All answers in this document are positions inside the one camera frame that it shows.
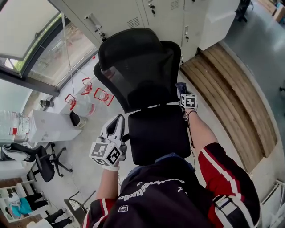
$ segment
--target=black office chair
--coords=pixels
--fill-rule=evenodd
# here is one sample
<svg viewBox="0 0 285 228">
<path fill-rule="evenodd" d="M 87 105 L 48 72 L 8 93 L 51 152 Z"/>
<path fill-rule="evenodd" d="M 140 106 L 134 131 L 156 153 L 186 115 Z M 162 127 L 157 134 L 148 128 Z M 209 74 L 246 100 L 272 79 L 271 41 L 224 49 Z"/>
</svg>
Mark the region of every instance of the black office chair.
<svg viewBox="0 0 285 228">
<path fill-rule="evenodd" d="M 57 174 L 60 177 L 63 177 L 63 175 L 60 174 L 58 166 L 61 166 L 63 169 L 69 172 L 73 171 L 72 169 L 66 168 L 59 161 L 60 155 L 62 154 L 63 151 L 66 150 L 65 147 L 61 149 L 58 155 L 55 155 L 55 151 L 54 151 L 55 144 L 54 143 L 51 144 L 52 154 L 48 154 L 46 152 L 47 148 L 44 148 L 43 146 L 30 149 L 18 143 L 11 143 L 10 147 L 12 150 L 21 151 L 21 152 L 28 154 L 29 157 L 27 158 L 28 160 L 26 160 L 27 162 L 34 162 L 36 160 L 38 170 L 33 171 L 32 173 L 34 177 L 36 174 L 40 173 L 45 182 L 49 182 L 54 177 L 55 172 L 54 172 L 54 166 L 52 165 L 52 163 L 55 165 Z"/>
<path fill-rule="evenodd" d="M 177 75 L 181 50 L 171 41 L 159 41 L 147 28 L 117 33 L 103 42 L 95 76 L 113 93 L 128 118 L 133 161 L 149 165 L 175 152 L 186 158 L 190 143 L 178 101 Z"/>
<path fill-rule="evenodd" d="M 55 155 L 55 144 L 52 143 L 50 146 L 52 148 L 52 154 L 48 154 L 46 152 L 46 149 L 43 146 L 40 146 L 40 149 L 38 149 L 38 152 L 36 153 L 36 163 L 38 170 L 33 171 L 34 176 L 40 173 L 45 182 L 49 182 L 54 177 L 54 166 L 57 170 L 57 174 L 60 177 L 63 177 L 63 174 L 60 174 L 59 166 L 68 172 L 73 172 L 72 169 L 68 169 L 59 161 L 60 155 L 63 151 L 66 150 L 66 148 L 62 148 L 61 151 L 57 155 Z"/>
</svg>

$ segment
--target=chair seat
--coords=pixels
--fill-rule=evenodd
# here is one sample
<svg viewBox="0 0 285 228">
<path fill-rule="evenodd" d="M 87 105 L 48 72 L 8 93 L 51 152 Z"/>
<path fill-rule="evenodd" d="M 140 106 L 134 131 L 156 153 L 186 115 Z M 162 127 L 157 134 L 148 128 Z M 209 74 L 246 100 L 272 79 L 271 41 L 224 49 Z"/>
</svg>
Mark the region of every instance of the chair seat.
<svg viewBox="0 0 285 228">
<path fill-rule="evenodd" d="M 144 109 L 128 118 L 130 145 L 136 165 L 150 165 L 169 153 L 191 154 L 189 136 L 179 105 Z"/>
</svg>

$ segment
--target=glass pane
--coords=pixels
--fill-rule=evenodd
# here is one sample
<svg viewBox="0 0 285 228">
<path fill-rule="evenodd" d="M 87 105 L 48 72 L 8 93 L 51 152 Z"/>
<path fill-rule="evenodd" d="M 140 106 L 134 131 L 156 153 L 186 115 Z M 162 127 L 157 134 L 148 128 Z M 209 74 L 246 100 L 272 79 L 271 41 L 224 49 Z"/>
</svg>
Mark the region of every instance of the glass pane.
<svg viewBox="0 0 285 228">
<path fill-rule="evenodd" d="M 41 40 L 41 38 L 46 34 L 46 32 L 54 25 L 54 23 L 57 20 L 61 20 L 61 14 L 59 14 L 39 35 L 39 37 L 36 39 L 36 41 L 33 43 L 33 45 L 31 46 L 30 50 L 28 51 L 27 55 L 25 56 L 23 61 L 19 61 L 19 60 L 11 60 L 16 68 L 17 71 L 21 71 L 24 63 L 27 61 L 28 57 L 30 56 L 30 54 L 32 53 L 33 49 L 38 45 L 39 41 Z"/>
<path fill-rule="evenodd" d="M 95 46 L 73 23 L 65 27 L 65 35 L 70 64 L 74 67 Z M 69 71 L 61 31 L 43 51 L 28 76 L 57 86 Z"/>
</svg>

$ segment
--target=logo patch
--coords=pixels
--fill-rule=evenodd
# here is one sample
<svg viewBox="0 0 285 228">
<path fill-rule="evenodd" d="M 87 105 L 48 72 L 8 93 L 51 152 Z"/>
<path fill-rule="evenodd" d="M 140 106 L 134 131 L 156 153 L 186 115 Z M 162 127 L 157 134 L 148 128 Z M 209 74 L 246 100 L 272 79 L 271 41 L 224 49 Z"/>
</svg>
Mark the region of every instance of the logo patch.
<svg viewBox="0 0 285 228">
<path fill-rule="evenodd" d="M 120 206 L 120 207 L 119 207 L 118 212 L 127 212 L 128 209 L 129 209 L 129 206 L 128 206 L 128 205 L 123 205 L 123 206 Z"/>
</svg>

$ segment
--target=wooden slat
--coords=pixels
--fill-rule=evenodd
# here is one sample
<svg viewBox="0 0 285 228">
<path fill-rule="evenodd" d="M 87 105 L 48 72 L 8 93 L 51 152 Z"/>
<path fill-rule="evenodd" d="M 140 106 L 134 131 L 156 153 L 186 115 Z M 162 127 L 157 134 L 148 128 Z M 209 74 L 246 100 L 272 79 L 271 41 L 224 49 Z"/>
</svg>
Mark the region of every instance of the wooden slat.
<svg viewBox="0 0 285 228">
<path fill-rule="evenodd" d="M 214 45 L 181 66 L 216 114 L 247 172 L 268 157 L 277 136 L 253 84 L 220 46 Z"/>
<path fill-rule="evenodd" d="M 229 69 L 233 71 L 233 73 L 236 73 L 238 78 L 240 78 L 244 84 L 244 87 L 246 88 L 246 92 L 250 91 L 248 93 L 248 99 L 249 101 L 253 102 L 253 109 L 256 107 L 258 108 L 259 112 L 255 112 L 258 117 L 262 119 L 261 122 L 264 124 L 265 132 L 268 133 L 269 137 L 272 137 L 273 141 L 273 148 L 277 144 L 277 136 L 274 130 L 274 127 L 272 125 L 271 119 L 269 117 L 269 114 L 258 94 L 258 92 L 255 90 L 253 84 L 248 79 L 244 71 L 239 67 L 239 65 L 229 56 L 229 54 L 220 46 L 215 45 L 213 48 L 220 53 L 221 57 L 225 61 L 225 63 L 228 65 Z"/>
<path fill-rule="evenodd" d="M 221 49 L 222 47 L 215 45 L 203 51 L 202 54 L 233 88 L 256 129 L 263 156 L 268 157 L 277 143 L 268 113 L 249 79 L 240 73 L 241 69 L 234 65 L 233 59 Z"/>
<path fill-rule="evenodd" d="M 243 75 L 240 74 L 236 70 L 236 68 L 232 64 L 229 63 L 228 61 L 229 58 L 227 58 L 220 51 L 220 48 L 218 48 L 217 46 L 212 47 L 211 49 L 209 49 L 209 52 L 212 54 L 213 57 L 216 58 L 216 60 L 227 71 L 227 74 L 223 74 L 225 79 L 227 79 L 229 83 L 231 82 L 235 83 L 235 85 L 231 84 L 233 89 L 236 89 L 236 87 L 238 87 L 238 91 L 236 91 L 236 93 L 239 96 L 245 108 L 247 109 L 251 117 L 251 120 L 256 128 L 256 131 L 260 138 L 260 142 L 263 145 L 263 149 L 264 149 L 263 155 L 266 157 L 269 156 L 269 154 L 272 152 L 275 146 L 275 143 L 274 143 L 272 134 L 269 134 L 270 128 L 268 126 L 266 117 L 263 115 L 264 111 L 260 111 L 261 110 L 260 103 L 262 101 L 260 100 L 259 96 L 257 96 L 256 90 L 253 88 L 248 78 L 243 77 Z"/>
<path fill-rule="evenodd" d="M 234 96 L 232 88 L 228 83 L 224 83 L 224 81 L 215 73 L 212 68 L 205 63 L 205 61 L 200 57 L 194 58 L 191 60 L 195 64 L 195 66 L 200 70 L 200 72 L 207 78 L 207 80 L 211 83 L 211 85 L 216 89 L 216 92 L 221 96 L 221 102 L 224 103 L 228 109 L 227 114 L 233 115 L 235 122 L 240 127 L 242 132 L 242 136 L 247 143 L 247 147 L 244 152 L 246 155 L 243 155 L 244 158 L 248 153 L 253 155 L 255 159 L 255 165 L 262 159 L 262 155 L 259 152 L 262 148 L 258 140 L 258 135 L 251 123 L 251 120 L 247 113 L 243 110 L 242 105 Z"/>
<path fill-rule="evenodd" d="M 249 133 L 243 125 L 236 109 L 229 99 L 226 98 L 225 92 L 198 61 L 192 60 L 186 62 L 184 66 L 181 67 L 181 70 L 201 92 L 206 102 L 216 113 L 240 155 L 245 169 L 248 172 L 252 171 L 262 159 L 262 156 L 253 152 L 255 151 L 255 145 L 248 139 Z"/>
</svg>

